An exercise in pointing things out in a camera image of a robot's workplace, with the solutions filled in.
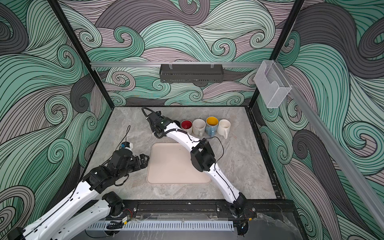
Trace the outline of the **cream white mug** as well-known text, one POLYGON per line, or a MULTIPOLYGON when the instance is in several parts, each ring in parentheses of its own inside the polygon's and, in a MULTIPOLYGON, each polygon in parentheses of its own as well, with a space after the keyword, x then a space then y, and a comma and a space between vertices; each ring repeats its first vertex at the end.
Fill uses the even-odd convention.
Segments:
POLYGON ((181 128, 191 135, 193 133, 193 122, 190 120, 183 120, 181 122, 181 128))

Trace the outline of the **cream speckled mug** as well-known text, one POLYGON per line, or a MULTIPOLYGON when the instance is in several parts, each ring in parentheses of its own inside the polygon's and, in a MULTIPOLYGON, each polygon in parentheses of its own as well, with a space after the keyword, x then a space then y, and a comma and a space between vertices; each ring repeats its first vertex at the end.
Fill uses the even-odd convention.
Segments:
POLYGON ((193 121, 193 133, 197 137, 202 137, 206 128, 206 122, 202 119, 196 119, 193 121))

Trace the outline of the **blue butterfly mug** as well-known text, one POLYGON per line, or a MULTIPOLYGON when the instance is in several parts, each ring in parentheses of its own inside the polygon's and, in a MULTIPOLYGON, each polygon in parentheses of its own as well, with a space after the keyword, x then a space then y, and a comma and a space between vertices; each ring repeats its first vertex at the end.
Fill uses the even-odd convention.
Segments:
POLYGON ((217 133, 217 129, 219 126, 219 120, 216 117, 208 117, 206 119, 206 134, 211 138, 214 137, 217 133))

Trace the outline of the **black mug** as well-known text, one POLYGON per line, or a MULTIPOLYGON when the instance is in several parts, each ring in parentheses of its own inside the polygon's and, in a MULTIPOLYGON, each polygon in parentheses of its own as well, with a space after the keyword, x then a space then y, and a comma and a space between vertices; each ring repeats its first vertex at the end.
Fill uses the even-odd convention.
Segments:
POLYGON ((181 123, 177 120, 174 120, 174 123, 180 128, 181 127, 181 123))

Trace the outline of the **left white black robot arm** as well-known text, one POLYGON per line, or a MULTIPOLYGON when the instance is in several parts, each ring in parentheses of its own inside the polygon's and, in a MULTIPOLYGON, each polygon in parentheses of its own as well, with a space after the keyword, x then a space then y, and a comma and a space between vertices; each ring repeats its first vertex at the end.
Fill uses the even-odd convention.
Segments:
POLYGON ((38 220, 25 228, 16 227, 8 233, 9 240, 48 240, 78 210, 116 181, 130 173, 145 169, 150 157, 145 154, 134 156, 129 149, 113 152, 109 160, 93 168, 66 197, 38 220))

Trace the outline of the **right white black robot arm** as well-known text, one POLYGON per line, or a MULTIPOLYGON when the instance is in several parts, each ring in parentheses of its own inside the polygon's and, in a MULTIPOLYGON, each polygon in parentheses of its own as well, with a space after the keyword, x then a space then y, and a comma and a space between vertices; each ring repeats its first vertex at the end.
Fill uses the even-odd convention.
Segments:
POLYGON ((150 124, 153 135, 157 139, 171 138, 190 151, 192 165, 199 172, 210 176, 227 201, 231 215, 235 218, 243 217, 247 198, 232 185, 221 171, 209 141, 205 138, 193 137, 182 129, 181 123, 163 116, 160 111, 155 112, 142 107, 142 112, 150 124))

